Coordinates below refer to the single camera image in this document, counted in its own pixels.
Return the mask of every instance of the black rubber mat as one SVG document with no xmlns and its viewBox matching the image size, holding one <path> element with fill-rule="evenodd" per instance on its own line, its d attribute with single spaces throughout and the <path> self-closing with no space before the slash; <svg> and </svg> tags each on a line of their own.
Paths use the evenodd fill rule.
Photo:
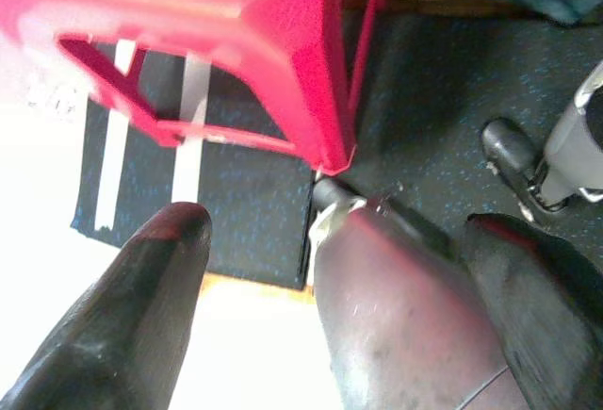
<svg viewBox="0 0 603 410">
<path fill-rule="evenodd" d="M 112 47 L 104 48 L 113 57 Z M 177 118 L 184 59 L 147 55 L 141 89 L 162 118 Z M 206 121 L 281 137 L 257 99 L 240 81 L 213 68 Z M 171 201 L 175 151 L 130 127 L 113 229 L 94 229 L 105 153 L 107 111 L 89 102 L 80 192 L 72 227 L 121 247 Z M 209 271 L 302 288 L 313 174 L 297 158 L 204 143 L 198 201 L 212 219 Z"/>
<path fill-rule="evenodd" d="M 358 19 L 349 19 L 354 40 Z M 471 213 L 521 217 L 486 168 L 480 130 L 516 120 L 543 145 L 582 80 L 603 59 L 603 27 L 545 21 L 379 17 L 358 119 L 358 151 L 342 177 L 396 199 L 459 238 Z M 550 230 L 603 270 L 603 204 Z"/>
</svg>

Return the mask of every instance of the red plastic stool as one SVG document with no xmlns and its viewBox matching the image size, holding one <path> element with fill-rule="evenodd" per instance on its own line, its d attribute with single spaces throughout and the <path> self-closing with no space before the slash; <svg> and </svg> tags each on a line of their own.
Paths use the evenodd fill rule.
<svg viewBox="0 0 603 410">
<path fill-rule="evenodd" d="M 128 115 L 161 145 L 197 136 L 299 156 L 335 174 L 349 167 L 355 147 L 354 113 L 378 1 L 368 3 L 350 92 L 341 0 L 2 0 L 0 27 L 21 46 L 69 57 L 91 77 L 97 102 Z M 127 74 L 92 46 L 119 39 L 137 43 Z M 236 75 L 287 140 L 158 119 L 138 89 L 147 49 L 192 53 Z"/>
</svg>

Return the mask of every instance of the white stripe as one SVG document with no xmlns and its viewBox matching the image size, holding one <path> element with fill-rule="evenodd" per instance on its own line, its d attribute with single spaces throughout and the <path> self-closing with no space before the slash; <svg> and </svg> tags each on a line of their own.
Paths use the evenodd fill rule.
<svg viewBox="0 0 603 410">
<path fill-rule="evenodd" d="M 115 48 L 115 67 L 127 74 L 132 63 L 136 43 L 119 40 Z M 101 169 L 101 182 L 96 200 L 96 216 L 94 229 L 102 227 L 113 229 L 117 197 L 122 180 L 123 155 L 128 134 L 129 120 L 117 110 L 109 111 L 109 121 L 106 127 L 105 155 Z"/>
<path fill-rule="evenodd" d="M 185 63 L 180 119 L 191 123 L 204 123 L 209 92 L 211 65 L 188 56 Z M 171 201 L 197 203 L 201 173 L 202 139 L 186 139 L 176 149 L 171 184 Z"/>
</svg>

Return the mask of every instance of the floor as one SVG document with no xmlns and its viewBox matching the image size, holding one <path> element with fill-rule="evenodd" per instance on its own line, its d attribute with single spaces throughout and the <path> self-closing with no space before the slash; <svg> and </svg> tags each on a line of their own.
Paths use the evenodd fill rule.
<svg viewBox="0 0 603 410">
<path fill-rule="evenodd" d="M 0 69 L 1 396 L 117 249 L 69 227 L 85 94 L 25 66 L 3 41 L 0 56 L 22 63 Z M 193 323 L 171 410 L 341 409 L 311 293 L 210 274 Z"/>
<path fill-rule="evenodd" d="M 349 19 L 350 31 L 357 22 Z M 603 58 L 601 39 L 600 25 L 380 16 L 358 151 L 342 178 L 367 196 L 393 194 L 453 240 L 472 213 L 521 218 L 513 194 L 487 168 L 480 131 L 495 117 L 509 117 L 542 147 Z M 577 200 L 574 208 L 548 231 L 603 270 L 603 205 Z"/>
<path fill-rule="evenodd" d="M 127 63 L 128 42 L 102 49 Z M 195 57 L 147 54 L 139 86 L 161 117 L 280 135 L 247 86 Z M 302 160 L 194 138 L 162 148 L 121 113 L 89 103 L 81 171 L 72 227 L 85 236 L 122 247 L 169 202 L 203 202 L 209 271 L 303 289 L 313 174 Z"/>
</svg>

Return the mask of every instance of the wooden floor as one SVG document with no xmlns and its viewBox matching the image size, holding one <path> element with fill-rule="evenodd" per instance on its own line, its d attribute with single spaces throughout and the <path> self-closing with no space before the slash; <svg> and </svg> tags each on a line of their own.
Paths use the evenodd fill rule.
<svg viewBox="0 0 603 410">
<path fill-rule="evenodd" d="M 271 299 L 286 299 L 297 303 L 316 304 L 314 290 L 306 287 L 304 290 L 287 289 L 273 285 L 256 283 L 255 281 L 240 280 L 230 276 L 206 273 L 201 286 L 200 298 L 217 287 L 226 289 L 238 289 L 240 293 L 252 294 L 256 297 Z"/>
<path fill-rule="evenodd" d="M 344 0 L 344 8 L 360 9 L 367 0 Z M 537 14 L 505 0 L 386 0 L 383 11 L 437 16 L 529 18 Z"/>
</svg>

